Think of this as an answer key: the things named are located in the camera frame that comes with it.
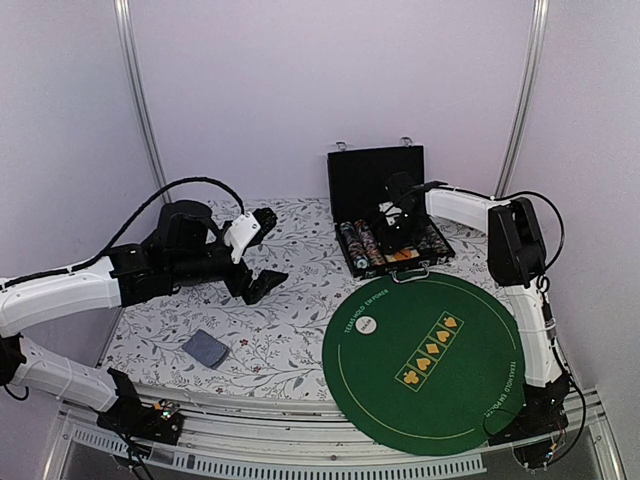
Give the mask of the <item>orange big blind button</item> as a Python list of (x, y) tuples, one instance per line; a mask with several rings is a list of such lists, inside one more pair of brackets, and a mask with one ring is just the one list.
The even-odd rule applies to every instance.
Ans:
[(412, 251), (410, 249), (402, 249), (392, 255), (394, 260), (404, 260), (412, 257)]

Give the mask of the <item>right aluminium frame post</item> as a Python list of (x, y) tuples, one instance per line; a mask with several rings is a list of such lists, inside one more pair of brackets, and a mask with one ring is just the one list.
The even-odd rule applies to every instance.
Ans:
[(525, 51), (523, 75), (505, 155), (494, 191), (494, 195), (496, 197), (502, 197), (506, 194), (515, 172), (520, 147), (524, 138), (526, 121), (535, 90), (539, 65), (543, 54), (548, 12), (548, 0), (535, 0), (533, 2), (533, 12), (527, 48)]

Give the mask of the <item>blue grey folded cloth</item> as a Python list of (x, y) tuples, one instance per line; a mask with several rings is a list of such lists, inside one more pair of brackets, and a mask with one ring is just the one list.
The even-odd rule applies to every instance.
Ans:
[(227, 345), (201, 329), (184, 342), (181, 348), (201, 365), (210, 369), (217, 369), (230, 353)]

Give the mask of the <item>poker chip row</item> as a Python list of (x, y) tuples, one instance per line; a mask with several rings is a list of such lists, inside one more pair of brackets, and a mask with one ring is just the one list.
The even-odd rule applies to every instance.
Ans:
[(384, 265), (386, 263), (385, 257), (381, 253), (378, 243), (367, 222), (364, 219), (360, 219), (355, 222), (354, 226), (370, 263), (373, 266)]
[(448, 255), (449, 247), (433, 225), (426, 227), (427, 238), (431, 249), (438, 255)]
[(339, 225), (340, 233), (345, 241), (349, 257), (356, 269), (367, 269), (370, 267), (370, 260), (364, 249), (364, 245), (355, 230), (355, 226), (349, 222), (342, 222)]

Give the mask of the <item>left aluminium frame post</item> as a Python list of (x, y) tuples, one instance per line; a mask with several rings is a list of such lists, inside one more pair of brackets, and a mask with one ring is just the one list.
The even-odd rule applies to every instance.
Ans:
[(124, 69), (128, 79), (133, 106), (139, 125), (143, 146), (149, 163), (152, 179), (157, 188), (167, 184), (151, 116), (144, 91), (142, 73), (136, 48), (130, 2), (113, 2), (119, 42), (122, 50)]

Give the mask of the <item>front aluminium rail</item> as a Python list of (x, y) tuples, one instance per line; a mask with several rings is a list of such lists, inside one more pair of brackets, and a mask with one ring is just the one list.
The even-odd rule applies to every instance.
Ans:
[(144, 400), (177, 400), (185, 417), (175, 446), (147, 443), (156, 479), (625, 479), (595, 390), (565, 401), (569, 426), (556, 463), (530, 471), (517, 448), (541, 437), (484, 444), (464, 454), (421, 457), (376, 444), (330, 401), (208, 396), (144, 387)]

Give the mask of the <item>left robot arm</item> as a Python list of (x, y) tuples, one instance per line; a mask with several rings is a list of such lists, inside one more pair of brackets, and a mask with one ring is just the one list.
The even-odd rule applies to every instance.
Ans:
[(24, 282), (2, 281), (2, 386), (38, 389), (108, 411), (126, 433), (141, 433), (149, 415), (138, 404), (126, 374), (50, 352), (26, 338), (23, 330), (84, 311), (141, 304), (210, 282), (223, 282), (232, 297), (255, 304), (287, 278), (272, 270), (255, 275), (243, 259), (276, 223), (272, 209), (260, 208), (218, 226), (207, 205), (181, 200), (162, 207), (156, 228), (140, 244), (110, 247), (86, 267), (65, 267)]

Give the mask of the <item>green round poker mat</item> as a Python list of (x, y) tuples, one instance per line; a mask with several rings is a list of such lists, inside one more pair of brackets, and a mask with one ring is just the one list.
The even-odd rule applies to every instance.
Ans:
[[(445, 305), (423, 324), (385, 323), (387, 309), (368, 312), (372, 295), (357, 295), (360, 288), (340, 304), (324, 335), (323, 372), (360, 432), (402, 452), (447, 456), (484, 444), (485, 430), (502, 430), (521, 410), (517, 324), (499, 299), (473, 287), (470, 295), (446, 288)], [(361, 316), (376, 320), (375, 332), (357, 331)]]

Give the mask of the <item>aluminium frame post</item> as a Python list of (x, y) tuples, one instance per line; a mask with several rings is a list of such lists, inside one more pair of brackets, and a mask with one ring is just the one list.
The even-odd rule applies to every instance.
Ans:
[(506, 194), (515, 172), (520, 147), (524, 138), (526, 121), (535, 90), (539, 65), (543, 54), (548, 12), (548, 0), (535, 0), (533, 2), (533, 12), (527, 48), (525, 51), (523, 75), (505, 155), (494, 191), (494, 195), (496, 197), (502, 197)]
[(167, 184), (151, 116), (144, 91), (142, 73), (136, 48), (130, 2), (113, 2), (119, 42), (122, 50), (124, 69), (128, 79), (133, 106), (139, 125), (143, 146), (149, 163), (152, 179), (157, 188)]

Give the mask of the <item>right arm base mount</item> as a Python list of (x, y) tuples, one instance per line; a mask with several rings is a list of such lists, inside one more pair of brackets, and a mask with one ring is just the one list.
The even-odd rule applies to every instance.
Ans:
[[(570, 379), (561, 375), (545, 387), (524, 384), (524, 405), (511, 422), (502, 430), (489, 433), (491, 446), (530, 439), (558, 431), (563, 434), (569, 425), (564, 412), (564, 399), (570, 390)], [(548, 466), (558, 448), (558, 440), (546, 440), (513, 449), (516, 461), (523, 467), (535, 470)]]

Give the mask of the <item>white dealer button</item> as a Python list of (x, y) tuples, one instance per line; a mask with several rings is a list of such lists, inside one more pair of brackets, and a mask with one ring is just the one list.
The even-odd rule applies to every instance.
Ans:
[(371, 316), (361, 316), (356, 321), (356, 329), (359, 333), (370, 335), (377, 329), (377, 322)]

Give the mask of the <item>black poker chip case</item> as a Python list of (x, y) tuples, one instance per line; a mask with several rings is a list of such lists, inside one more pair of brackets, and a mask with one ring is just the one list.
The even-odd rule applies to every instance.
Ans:
[[(406, 171), (423, 191), (425, 238), (420, 244), (421, 249), (412, 251), (412, 257), (404, 260), (394, 260), (392, 255), (382, 253), (377, 235), (374, 233), (376, 222), (380, 219), (380, 204), (389, 201), (385, 190), (387, 180), (396, 173)], [(347, 262), (350, 273), (356, 279), (371, 279), (385, 275), (397, 275), (401, 272), (418, 270), (428, 272), (436, 265), (452, 261), (456, 253), (445, 239), (432, 217), (427, 213), (424, 194), (429, 189), (438, 186), (438, 181), (428, 182), (425, 178), (425, 152), (421, 145), (414, 145), (410, 139), (402, 146), (387, 146), (369, 149), (350, 150), (343, 143), (338, 149), (327, 154), (327, 173), (330, 195), (331, 215), (339, 247)], [(349, 257), (345, 241), (340, 233), (339, 225), (349, 221), (353, 225), (357, 220), (364, 219), (369, 225), (386, 263), (367, 269), (356, 269)], [(433, 225), (449, 247), (448, 255), (436, 254), (429, 244), (426, 227)]]

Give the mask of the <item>poker chip row far right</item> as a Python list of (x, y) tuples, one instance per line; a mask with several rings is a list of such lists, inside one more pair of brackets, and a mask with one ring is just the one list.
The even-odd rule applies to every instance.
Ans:
[(438, 255), (448, 255), (449, 247), (433, 225), (426, 227), (427, 238), (431, 249)]

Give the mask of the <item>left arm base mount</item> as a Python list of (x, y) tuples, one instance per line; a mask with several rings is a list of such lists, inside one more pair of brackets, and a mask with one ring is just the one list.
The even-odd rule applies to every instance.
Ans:
[(116, 401), (107, 411), (98, 412), (97, 425), (126, 438), (176, 446), (185, 420), (180, 404), (161, 399), (145, 406), (125, 373), (113, 368), (107, 373), (115, 382)]

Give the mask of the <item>poker chip row far left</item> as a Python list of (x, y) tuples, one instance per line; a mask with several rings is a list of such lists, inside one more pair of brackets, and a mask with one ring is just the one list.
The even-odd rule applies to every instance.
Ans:
[(367, 269), (370, 267), (370, 260), (364, 249), (364, 245), (355, 230), (355, 226), (349, 222), (342, 222), (339, 225), (340, 233), (345, 241), (349, 257), (356, 269)]

